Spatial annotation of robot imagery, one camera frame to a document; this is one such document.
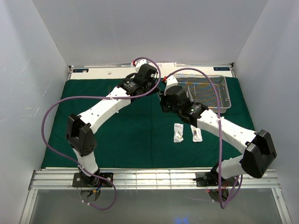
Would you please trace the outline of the metal mesh instrument tray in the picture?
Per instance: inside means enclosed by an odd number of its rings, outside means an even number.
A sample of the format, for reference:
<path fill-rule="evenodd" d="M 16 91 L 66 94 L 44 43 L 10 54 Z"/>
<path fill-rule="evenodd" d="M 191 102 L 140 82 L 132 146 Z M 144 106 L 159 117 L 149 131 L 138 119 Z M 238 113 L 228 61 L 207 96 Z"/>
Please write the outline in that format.
<path fill-rule="evenodd" d="M 231 107 L 228 85 L 224 76 L 195 74 L 175 74 L 178 85 L 191 101 L 206 105 L 213 112 L 225 113 Z"/>

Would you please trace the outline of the plastic packet printed label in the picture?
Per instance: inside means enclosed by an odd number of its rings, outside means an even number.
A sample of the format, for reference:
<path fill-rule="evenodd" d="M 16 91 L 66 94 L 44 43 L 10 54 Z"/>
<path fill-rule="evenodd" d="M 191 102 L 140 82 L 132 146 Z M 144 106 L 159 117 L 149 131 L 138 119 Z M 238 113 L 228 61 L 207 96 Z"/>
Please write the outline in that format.
<path fill-rule="evenodd" d="M 174 137 L 173 137 L 174 143 L 180 143 L 184 140 L 183 130 L 184 130 L 183 124 L 179 124 L 179 123 L 174 124 Z"/>

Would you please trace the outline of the plastic packet black yellow part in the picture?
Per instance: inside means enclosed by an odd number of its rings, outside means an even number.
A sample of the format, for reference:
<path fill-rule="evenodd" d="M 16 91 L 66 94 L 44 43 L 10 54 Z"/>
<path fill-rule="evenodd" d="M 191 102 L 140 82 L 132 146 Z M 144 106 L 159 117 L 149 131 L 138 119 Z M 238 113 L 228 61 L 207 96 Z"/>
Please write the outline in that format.
<path fill-rule="evenodd" d="M 194 127 L 191 125 L 191 131 L 192 131 L 192 140 L 193 142 L 202 142 L 202 135 L 201 135 L 201 129 Z"/>

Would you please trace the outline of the green surgical cloth wrap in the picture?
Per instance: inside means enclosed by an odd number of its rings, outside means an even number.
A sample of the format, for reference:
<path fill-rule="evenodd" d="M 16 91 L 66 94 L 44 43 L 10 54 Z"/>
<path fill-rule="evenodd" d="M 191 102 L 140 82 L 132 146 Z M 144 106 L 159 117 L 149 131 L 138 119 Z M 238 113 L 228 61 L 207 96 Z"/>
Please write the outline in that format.
<path fill-rule="evenodd" d="M 69 80 L 57 109 L 46 150 L 43 168 L 74 167 L 76 156 L 66 140 L 70 114 L 79 114 L 96 104 L 94 96 L 106 96 L 118 84 L 117 79 Z M 189 125 L 183 138 L 174 143 L 174 113 L 164 113 L 156 94 L 135 100 L 106 121 L 96 132 L 94 151 L 100 168 L 200 168 L 212 167 L 219 158 L 229 159 L 240 153 L 232 145 L 202 131 L 202 142 L 193 142 Z"/>

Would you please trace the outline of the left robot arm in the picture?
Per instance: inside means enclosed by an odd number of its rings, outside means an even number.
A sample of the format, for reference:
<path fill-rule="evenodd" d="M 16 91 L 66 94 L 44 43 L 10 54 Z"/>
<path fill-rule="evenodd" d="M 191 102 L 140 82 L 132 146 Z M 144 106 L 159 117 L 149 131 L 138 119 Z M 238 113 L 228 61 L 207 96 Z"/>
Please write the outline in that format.
<path fill-rule="evenodd" d="M 108 99 L 101 100 L 79 115 L 71 114 L 67 119 L 66 139 L 81 164 L 78 168 L 80 178 L 88 186 L 92 187 L 99 183 L 100 169 L 94 156 L 97 147 L 94 134 L 104 122 L 134 101 L 122 97 L 139 96 L 150 90 L 153 90 L 152 94 L 159 91 L 159 88 L 153 88 L 157 74 L 155 67 L 143 64 L 136 71 L 119 82 L 107 95 Z"/>

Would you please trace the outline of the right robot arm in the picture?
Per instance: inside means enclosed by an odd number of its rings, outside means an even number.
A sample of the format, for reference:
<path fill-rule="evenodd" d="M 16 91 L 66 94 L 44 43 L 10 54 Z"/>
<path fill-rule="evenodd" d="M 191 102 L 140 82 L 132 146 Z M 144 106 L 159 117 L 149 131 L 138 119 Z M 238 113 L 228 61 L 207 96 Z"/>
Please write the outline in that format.
<path fill-rule="evenodd" d="M 257 133 L 224 118 L 219 119 L 207 106 L 191 101 L 178 85 L 160 93 L 160 105 L 163 112 L 175 113 L 184 123 L 218 136 L 220 141 L 226 141 L 241 153 L 216 163 L 211 171 L 198 177 L 197 181 L 204 186 L 222 185 L 228 179 L 243 174 L 262 178 L 277 157 L 269 132 L 261 130 Z"/>

